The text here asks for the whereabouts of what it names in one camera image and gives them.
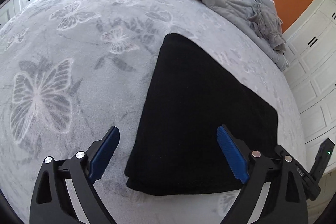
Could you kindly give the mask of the black fleece pants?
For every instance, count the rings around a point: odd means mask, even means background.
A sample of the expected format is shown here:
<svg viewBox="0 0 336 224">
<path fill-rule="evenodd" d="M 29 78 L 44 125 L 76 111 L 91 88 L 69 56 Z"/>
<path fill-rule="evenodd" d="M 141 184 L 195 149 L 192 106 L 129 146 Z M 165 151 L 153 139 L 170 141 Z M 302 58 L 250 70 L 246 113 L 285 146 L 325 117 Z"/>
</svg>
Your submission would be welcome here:
<svg viewBox="0 0 336 224">
<path fill-rule="evenodd" d="M 275 156 L 276 110 L 193 41 L 166 35 L 126 164 L 127 187 L 152 196 L 240 189 L 218 145 L 222 125 Z"/>
</svg>

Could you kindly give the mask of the grey butterfly bedspread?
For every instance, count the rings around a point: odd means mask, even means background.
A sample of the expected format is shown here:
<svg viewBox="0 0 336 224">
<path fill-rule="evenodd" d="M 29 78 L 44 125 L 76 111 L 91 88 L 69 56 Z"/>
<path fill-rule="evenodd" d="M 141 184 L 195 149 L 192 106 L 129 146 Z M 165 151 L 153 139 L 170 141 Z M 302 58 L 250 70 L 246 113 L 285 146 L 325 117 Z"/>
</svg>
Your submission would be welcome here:
<svg viewBox="0 0 336 224">
<path fill-rule="evenodd" d="M 201 46 L 278 112 L 278 141 L 306 164 L 284 74 L 228 20 L 197 0 L 39 0 L 1 29 L 1 190 L 24 222 L 44 159 L 105 135 L 120 144 L 94 185 L 118 223 L 218 223 L 237 192 L 153 197 L 123 174 L 166 34 Z"/>
</svg>

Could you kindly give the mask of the crumpled dark grey garment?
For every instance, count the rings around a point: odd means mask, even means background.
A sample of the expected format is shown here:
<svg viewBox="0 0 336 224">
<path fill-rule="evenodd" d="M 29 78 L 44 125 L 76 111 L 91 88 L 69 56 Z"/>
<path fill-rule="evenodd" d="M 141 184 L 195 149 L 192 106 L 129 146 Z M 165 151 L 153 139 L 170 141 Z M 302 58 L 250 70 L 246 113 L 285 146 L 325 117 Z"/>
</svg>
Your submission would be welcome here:
<svg viewBox="0 0 336 224">
<path fill-rule="evenodd" d="M 285 39 L 282 37 L 280 18 L 276 10 L 262 3 L 253 6 L 254 15 L 249 17 L 252 30 L 258 37 L 265 39 L 277 52 L 285 52 Z"/>
</svg>

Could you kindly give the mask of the white panelled wardrobe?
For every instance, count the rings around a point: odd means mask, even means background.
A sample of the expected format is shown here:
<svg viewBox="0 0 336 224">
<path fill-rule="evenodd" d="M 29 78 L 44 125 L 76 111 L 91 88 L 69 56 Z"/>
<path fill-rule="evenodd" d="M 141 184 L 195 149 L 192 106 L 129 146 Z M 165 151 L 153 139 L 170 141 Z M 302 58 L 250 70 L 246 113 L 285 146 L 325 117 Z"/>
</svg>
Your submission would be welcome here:
<svg viewBox="0 0 336 224">
<path fill-rule="evenodd" d="M 296 101 L 311 168 L 323 141 L 335 141 L 335 1 L 323 0 L 289 38 L 284 75 Z"/>
</svg>

